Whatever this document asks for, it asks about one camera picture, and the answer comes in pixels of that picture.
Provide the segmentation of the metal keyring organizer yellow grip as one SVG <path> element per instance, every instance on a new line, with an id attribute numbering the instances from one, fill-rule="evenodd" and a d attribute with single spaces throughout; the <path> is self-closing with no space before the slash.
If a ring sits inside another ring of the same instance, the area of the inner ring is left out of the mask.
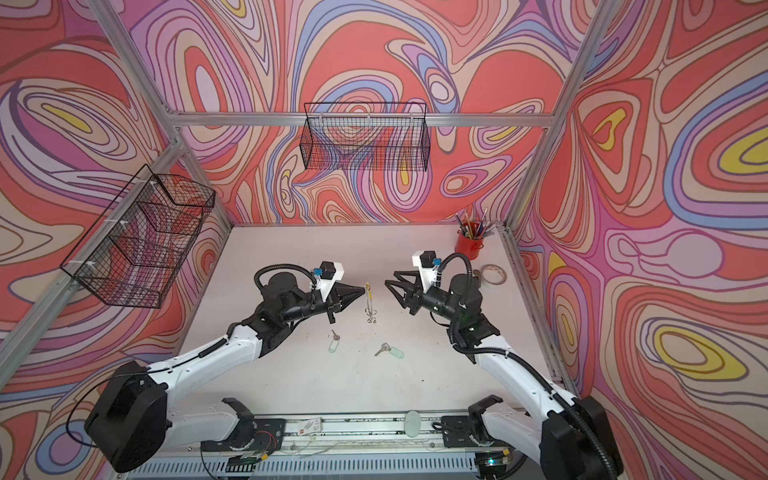
<path id="1" fill-rule="evenodd" d="M 374 308 L 372 287 L 369 283 L 365 284 L 365 299 L 366 299 L 365 315 L 367 316 L 367 322 L 370 324 L 376 324 L 377 311 Z"/>

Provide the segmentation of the key with small mint tag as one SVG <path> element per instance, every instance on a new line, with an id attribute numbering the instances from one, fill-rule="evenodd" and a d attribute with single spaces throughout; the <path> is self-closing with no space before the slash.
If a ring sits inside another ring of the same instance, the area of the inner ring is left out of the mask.
<path id="1" fill-rule="evenodd" d="M 391 356 L 393 356 L 393 357 L 395 357 L 397 359 L 404 359 L 405 358 L 405 353 L 402 350 L 400 350 L 400 349 L 398 349 L 396 347 L 392 347 L 388 343 L 382 343 L 381 346 L 379 347 L 379 349 L 376 351 L 375 356 L 379 356 L 379 355 L 382 355 L 384 353 L 387 353 L 387 354 L 389 354 L 389 355 L 391 355 Z"/>

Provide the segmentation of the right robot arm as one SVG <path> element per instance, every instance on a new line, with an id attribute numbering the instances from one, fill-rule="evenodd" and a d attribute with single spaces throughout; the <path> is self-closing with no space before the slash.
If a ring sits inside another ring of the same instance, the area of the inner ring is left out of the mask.
<path id="1" fill-rule="evenodd" d="M 410 314 L 425 310 L 446 319 L 453 350 L 489 373 L 520 405 L 515 410 L 488 396 L 470 407 L 482 441 L 509 445 L 548 479 L 616 479 L 623 473 L 602 405 L 558 387 L 514 351 L 484 314 L 472 274 L 458 274 L 442 288 L 424 284 L 416 271 L 397 271 L 385 286 Z"/>

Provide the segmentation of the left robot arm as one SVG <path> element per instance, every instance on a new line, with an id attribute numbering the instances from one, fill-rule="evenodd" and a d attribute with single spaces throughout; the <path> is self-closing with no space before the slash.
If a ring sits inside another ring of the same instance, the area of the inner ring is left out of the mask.
<path id="1" fill-rule="evenodd" d="M 262 300 L 253 314 L 180 356 L 148 366 L 121 365 L 85 420 L 85 433 L 117 473 L 138 468 L 164 448 L 195 442 L 247 449 L 256 428 L 239 400 L 227 397 L 223 410 L 187 416 L 175 414 L 174 407 L 228 371 L 265 357 L 302 322 L 318 315 L 333 322 L 366 293 L 342 278 L 342 266 L 334 262 L 314 270 L 289 263 L 257 270 L 254 284 Z"/>

